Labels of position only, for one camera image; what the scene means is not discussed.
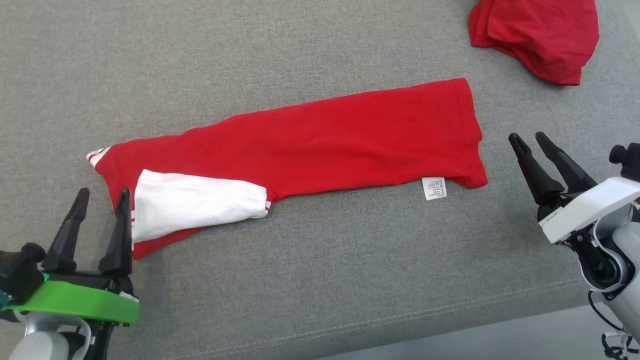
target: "crumpled red cloth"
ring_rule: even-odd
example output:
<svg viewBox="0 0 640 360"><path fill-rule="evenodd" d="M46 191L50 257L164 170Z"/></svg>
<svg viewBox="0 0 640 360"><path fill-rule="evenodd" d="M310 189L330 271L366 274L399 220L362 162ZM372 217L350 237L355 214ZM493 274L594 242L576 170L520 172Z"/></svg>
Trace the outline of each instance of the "crumpled red cloth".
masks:
<svg viewBox="0 0 640 360"><path fill-rule="evenodd" d="M595 0L480 0L469 15L469 37L542 79L580 85L600 38Z"/></svg>

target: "folded red shirt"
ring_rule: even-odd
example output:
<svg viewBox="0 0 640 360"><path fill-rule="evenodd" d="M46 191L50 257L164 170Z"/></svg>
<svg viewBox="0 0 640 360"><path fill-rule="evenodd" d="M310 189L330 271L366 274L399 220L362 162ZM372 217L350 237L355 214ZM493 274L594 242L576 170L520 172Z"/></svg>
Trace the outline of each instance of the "folded red shirt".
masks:
<svg viewBox="0 0 640 360"><path fill-rule="evenodd" d="M480 0L469 15L469 37L542 79L579 85L600 37L595 0Z"/></svg>
<svg viewBox="0 0 640 360"><path fill-rule="evenodd" d="M116 206L133 195L136 259L199 228L267 215L299 194L448 177L487 182L465 79L230 117L87 155Z"/></svg>

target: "green plastic part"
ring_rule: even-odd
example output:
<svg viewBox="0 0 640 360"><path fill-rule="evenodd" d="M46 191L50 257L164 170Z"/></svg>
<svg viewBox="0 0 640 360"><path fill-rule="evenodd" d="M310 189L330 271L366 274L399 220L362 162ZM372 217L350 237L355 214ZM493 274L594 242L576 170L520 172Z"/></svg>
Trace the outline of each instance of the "green plastic part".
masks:
<svg viewBox="0 0 640 360"><path fill-rule="evenodd" d="M46 281L23 305L9 305L4 309L137 324L140 304L106 290Z"/></svg>

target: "clothing tag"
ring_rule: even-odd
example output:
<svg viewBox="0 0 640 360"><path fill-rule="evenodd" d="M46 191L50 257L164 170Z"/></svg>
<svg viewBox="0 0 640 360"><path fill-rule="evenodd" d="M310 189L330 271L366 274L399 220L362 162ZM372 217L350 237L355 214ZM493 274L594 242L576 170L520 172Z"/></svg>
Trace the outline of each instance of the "clothing tag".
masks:
<svg viewBox="0 0 640 360"><path fill-rule="evenodd" d="M553 219L554 217L556 217L556 215L560 214L560 211L562 211L562 210L563 210L563 208L562 208L562 207L560 207L560 208L557 208L553 213L551 213L551 214L547 215L547 217L546 217L546 218L542 219L542 220L539 222L540 227L544 229L544 228L545 228L545 225L547 224L547 222L550 222L550 221L551 221L551 219Z"/></svg>
<svg viewBox="0 0 640 360"><path fill-rule="evenodd" d="M447 196L447 187L444 185L444 177L423 177L422 187L427 200L439 199Z"/></svg>

